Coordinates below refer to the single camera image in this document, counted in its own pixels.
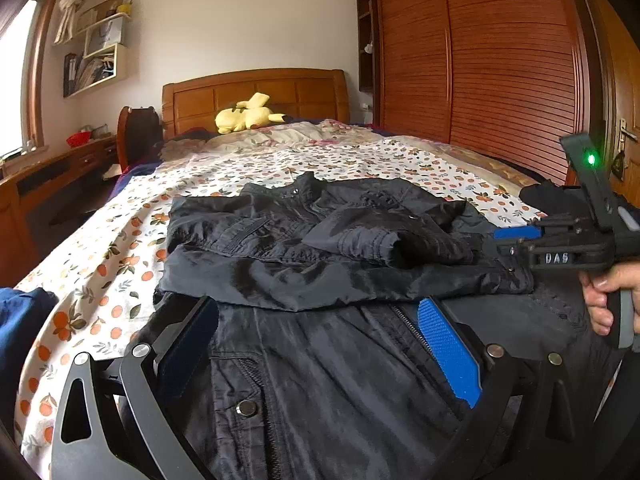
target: stuffed toy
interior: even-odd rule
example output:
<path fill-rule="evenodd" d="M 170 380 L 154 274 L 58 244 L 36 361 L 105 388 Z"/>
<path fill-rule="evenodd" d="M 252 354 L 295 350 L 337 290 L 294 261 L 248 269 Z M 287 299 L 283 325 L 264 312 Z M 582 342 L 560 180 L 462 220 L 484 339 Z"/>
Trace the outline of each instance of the stuffed toy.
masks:
<path fill-rule="evenodd" d="M 236 108 L 227 108 L 216 115 L 219 134 L 261 128 L 269 123 L 283 123 L 284 114 L 274 114 L 265 104 L 269 96 L 256 92 L 248 101 L 239 101 Z"/>

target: wardrobe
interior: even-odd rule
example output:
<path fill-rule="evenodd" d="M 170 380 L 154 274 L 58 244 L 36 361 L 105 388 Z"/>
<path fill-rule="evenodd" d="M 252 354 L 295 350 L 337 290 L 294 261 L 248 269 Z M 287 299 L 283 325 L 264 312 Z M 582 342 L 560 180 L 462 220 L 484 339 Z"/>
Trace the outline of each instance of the wardrobe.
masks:
<path fill-rule="evenodd" d="M 585 0 L 370 0 L 374 122 L 561 184 L 561 136 L 604 138 Z"/>

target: wooden headboard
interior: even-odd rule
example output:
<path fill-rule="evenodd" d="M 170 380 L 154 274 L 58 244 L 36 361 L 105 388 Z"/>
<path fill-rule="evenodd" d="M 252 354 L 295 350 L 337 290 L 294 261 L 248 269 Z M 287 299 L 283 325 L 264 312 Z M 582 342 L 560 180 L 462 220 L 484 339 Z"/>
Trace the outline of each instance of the wooden headboard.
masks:
<path fill-rule="evenodd" d="M 265 68 L 209 75 L 162 87 L 164 137 L 170 139 L 197 126 L 216 132 L 220 110 L 268 94 L 277 114 L 303 119 L 349 122 L 349 98 L 342 70 Z"/>

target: red bowl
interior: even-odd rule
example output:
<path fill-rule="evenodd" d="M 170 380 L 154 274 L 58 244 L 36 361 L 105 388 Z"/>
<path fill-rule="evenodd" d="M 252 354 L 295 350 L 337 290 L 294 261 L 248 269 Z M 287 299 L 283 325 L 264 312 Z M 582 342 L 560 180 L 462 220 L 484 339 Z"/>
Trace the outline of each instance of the red bowl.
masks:
<path fill-rule="evenodd" d="M 72 148 L 77 148 L 89 142 L 91 132 L 76 132 L 66 138 L 66 143 Z"/>

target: bed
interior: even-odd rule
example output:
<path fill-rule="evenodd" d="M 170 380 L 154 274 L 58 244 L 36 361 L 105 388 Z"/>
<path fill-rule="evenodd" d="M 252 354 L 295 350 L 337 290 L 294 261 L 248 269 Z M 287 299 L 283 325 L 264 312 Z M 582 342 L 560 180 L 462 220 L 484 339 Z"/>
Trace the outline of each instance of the bed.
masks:
<path fill-rule="evenodd" d="M 181 139 L 214 130 L 222 108 L 254 91 L 274 112 L 302 120 L 211 140 Z M 251 70 L 165 85 L 162 164 L 124 190 L 57 247 L 17 286 L 41 286 L 58 304 L 24 364 L 15 438 L 30 465 L 48 478 L 57 402 L 71 359 L 124 354 L 154 311 L 154 289 L 167 256 L 172 197 L 231 196 L 244 184 L 290 184 L 305 171 L 327 180 L 404 178 L 446 200 L 471 202 L 498 226 L 543 214 L 518 198 L 530 178 L 474 152 L 409 136 L 384 137 L 350 125 L 344 73 L 298 68 Z"/>

